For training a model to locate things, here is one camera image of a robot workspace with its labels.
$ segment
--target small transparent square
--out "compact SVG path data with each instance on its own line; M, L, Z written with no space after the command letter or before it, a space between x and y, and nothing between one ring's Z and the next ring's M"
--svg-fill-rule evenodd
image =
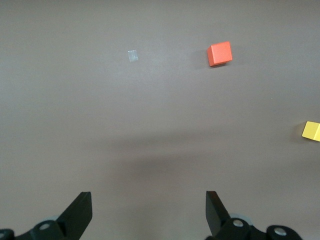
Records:
M138 61L137 50L128 51L128 55L129 55L129 61L130 61L130 63L131 63L131 62Z

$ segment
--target metal bolt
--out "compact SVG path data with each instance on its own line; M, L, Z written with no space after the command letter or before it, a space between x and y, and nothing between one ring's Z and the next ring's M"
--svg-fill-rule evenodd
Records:
M283 228L281 228L281 227L276 227L276 228L274 229L274 232L275 232L276 234L280 235L280 236L286 236L286 235L287 235L286 231L285 231Z
M236 219L233 221L233 225L235 225L236 227L243 227L244 226L244 223L242 221L240 221L239 219Z
M45 223L45 224L42 224L42 225L39 227L39 229L40 229L40 230L45 230L45 229L48 229L49 227L50 227L50 224Z

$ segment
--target gray table surface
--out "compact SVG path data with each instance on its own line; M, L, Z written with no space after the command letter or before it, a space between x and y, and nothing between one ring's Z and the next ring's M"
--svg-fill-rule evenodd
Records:
M1 228L91 191L83 240L203 240L215 190L318 240L319 60L318 0L1 1Z

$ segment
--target orange cube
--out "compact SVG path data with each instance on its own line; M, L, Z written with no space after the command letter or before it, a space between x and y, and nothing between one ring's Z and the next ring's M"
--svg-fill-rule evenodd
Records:
M216 66L225 64L232 60L231 46L229 41L212 44L206 52L208 53L209 65Z

